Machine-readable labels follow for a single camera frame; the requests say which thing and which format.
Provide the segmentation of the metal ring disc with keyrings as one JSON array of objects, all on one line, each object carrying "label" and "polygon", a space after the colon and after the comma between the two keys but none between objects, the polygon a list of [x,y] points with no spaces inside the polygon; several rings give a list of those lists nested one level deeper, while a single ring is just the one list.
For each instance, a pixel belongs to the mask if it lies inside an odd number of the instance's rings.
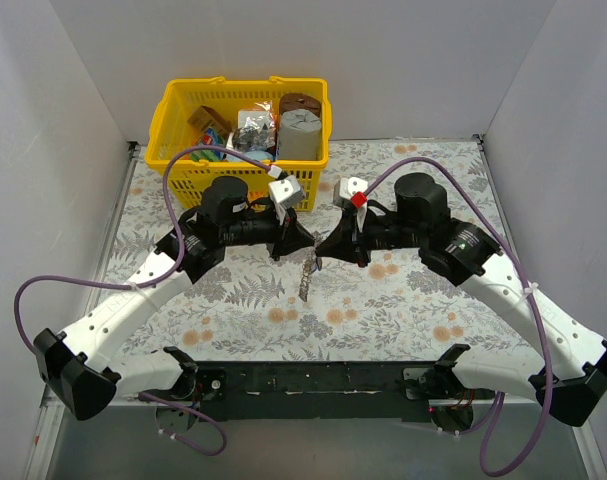
[{"label": "metal ring disc with keyrings", "polygon": [[311,277],[322,269],[322,260],[317,256],[316,250],[312,249],[305,259],[299,284],[299,298],[302,302],[308,301]]}]

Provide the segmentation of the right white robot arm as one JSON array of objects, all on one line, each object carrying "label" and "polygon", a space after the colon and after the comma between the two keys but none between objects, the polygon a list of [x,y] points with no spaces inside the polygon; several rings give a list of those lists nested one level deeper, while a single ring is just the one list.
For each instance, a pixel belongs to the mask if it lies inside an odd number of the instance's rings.
[{"label": "right white robot arm", "polygon": [[333,202],[342,216],[317,247],[318,256],[365,267],[375,250],[415,248],[430,271],[482,302],[537,352],[544,349],[542,339],[550,351],[547,374],[541,356],[505,359],[456,344],[410,381],[410,389],[441,398],[486,389],[538,403],[550,393],[551,416],[582,426],[607,391],[607,339],[571,318],[534,284],[523,286],[493,238],[452,217],[446,190],[430,175],[400,177],[393,211],[366,199],[367,185],[356,177],[335,185]]}]

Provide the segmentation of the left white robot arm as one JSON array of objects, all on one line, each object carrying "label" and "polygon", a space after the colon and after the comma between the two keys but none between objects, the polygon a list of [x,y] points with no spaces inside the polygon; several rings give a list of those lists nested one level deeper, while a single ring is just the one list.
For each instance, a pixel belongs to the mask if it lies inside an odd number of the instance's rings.
[{"label": "left white robot arm", "polygon": [[269,183],[267,196],[254,201],[241,179],[215,179],[201,203],[179,217],[179,228],[157,242],[123,290],[61,332],[45,329],[36,336],[44,382],[80,421],[96,416],[116,397],[150,391],[169,400],[191,398],[198,366],[179,348],[130,359],[117,352],[167,302],[221,263],[227,248],[263,244],[279,260],[313,246],[313,236],[294,210],[304,198],[293,175]]}]

